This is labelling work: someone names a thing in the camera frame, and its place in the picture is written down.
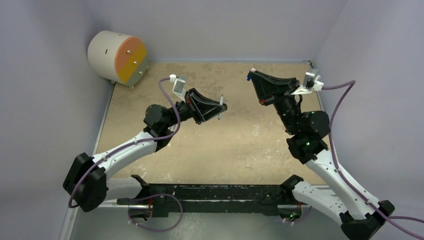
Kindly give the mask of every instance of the white cylinder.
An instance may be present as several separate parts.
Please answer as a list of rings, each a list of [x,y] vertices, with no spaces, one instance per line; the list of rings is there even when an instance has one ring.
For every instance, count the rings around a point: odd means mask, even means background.
[[[133,86],[148,67],[146,47],[131,35],[104,30],[90,42],[88,62],[99,76]]]

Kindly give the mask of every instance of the floor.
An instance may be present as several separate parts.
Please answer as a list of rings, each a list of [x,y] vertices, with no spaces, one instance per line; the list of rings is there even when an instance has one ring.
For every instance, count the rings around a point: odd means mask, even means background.
[[[150,104],[170,106],[157,82],[170,74],[186,76],[185,88],[205,97],[225,98],[228,110],[221,120],[201,125],[190,119],[167,147],[119,171],[114,178],[137,174],[148,183],[281,184],[293,174],[314,185],[324,182],[294,159],[286,143],[289,135],[273,106],[261,106],[253,84],[246,81],[251,68],[279,78],[303,81],[308,64],[285,63],[152,63],[134,87],[116,84],[97,152],[107,151],[145,127]],[[171,83],[164,83],[171,94]],[[179,99],[171,96],[173,101]],[[316,93],[303,97],[302,111],[319,110]]]
[[[178,213],[151,218],[143,225],[165,229]],[[77,214],[70,240],[348,240],[340,226],[313,209],[300,224],[282,223],[278,216],[256,213],[184,213],[167,232],[151,232],[128,224],[126,208],[96,208]]]

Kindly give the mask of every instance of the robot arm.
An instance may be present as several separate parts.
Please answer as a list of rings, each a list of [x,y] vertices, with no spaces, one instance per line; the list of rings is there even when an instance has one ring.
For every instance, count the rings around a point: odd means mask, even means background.
[[[306,73],[303,85],[296,78],[276,78],[252,68],[247,80],[252,81],[259,103],[273,105],[284,124],[290,153],[302,164],[320,176],[335,195],[319,190],[301,177],[293,175],[282,186],[299,202],[306,203],[326,214],[338,223],[351,240],[368,240],[385,220],[369,205],[373,203],[387,216],[394,206],[387,200],[380,201],[363,188],[341,165],[335,168],[332,153],[323,138],[330,133],[330,121],[326,112],[317,110],[302,112],[302,94],[320,91],[323,83],[316,69]],[[341,178],[342,171],[349,183],[369,200],[365,202]]]
[[[172,92],[182,99],[175,104],[181,122],[193,118],[200,125],[227,110],[226,104],[204,97],[195,88],[185,90],[185,81],[181,78],[171,75],[170,80],[174,82]],[[139,177],[110,178],[125,166],[165,147],[172,138],[166,136],[173,133],[170,129],[178,121],[172,107],[152,104],[143,122],[146,124],[143,131],[121,145],[93,156],[82,153],[74,159],[63,182],[63,188],[70,195],[89,168],[103,159],[79,185],[73,198],[84,212],[107,200],[134,198],[142,190],[144,181]]]

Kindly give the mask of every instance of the lavender wall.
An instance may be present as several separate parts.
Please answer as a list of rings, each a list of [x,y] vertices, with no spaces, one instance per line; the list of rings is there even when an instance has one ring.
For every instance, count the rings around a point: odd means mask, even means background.
[[[347,0],[86,0],[101,28],[156,61],[310,60]]]
[[[84,0],[0,3],[0,239],[57,240],[73,158],[93,151],[110,84],[90,68]]]
[[[424,218],[424,1],[349,0],[314,61],[322,80],[357,83],[333,127],[341,163],[396,215]],[[324,91],[327,110],[342,91]],[[398,221],[414,232],[422,226]],[[386,224],[376,240],[414,239]]]

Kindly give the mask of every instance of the sandy textured surface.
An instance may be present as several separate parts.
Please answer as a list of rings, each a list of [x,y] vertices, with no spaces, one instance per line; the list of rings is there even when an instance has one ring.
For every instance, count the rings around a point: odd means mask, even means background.
[[[115,178],[131,174],[148,183],[281,184],[293,174],[314,185],[324,182],[294,159],[286,143],[289,135],[273,106],[261,106],[253,84],[246,81],[251,68],[279,77],[303,81],[308,64],[283,63],[151,63],[133,90],[115,86],[97,152],[109,150],[145,127],[150,104],[170,106],[158,88],[159,79],[186,76],[185,88],[196,88],[219,101],[224,95],[228,110],[222,119],[201,125],[190,119],[167,147],[130,164]],[[172,84],[164,83],[171,94]],[[179,99],[172,95],[176,102]],[[319,110],[315,93],[303,97],[302,111]]]

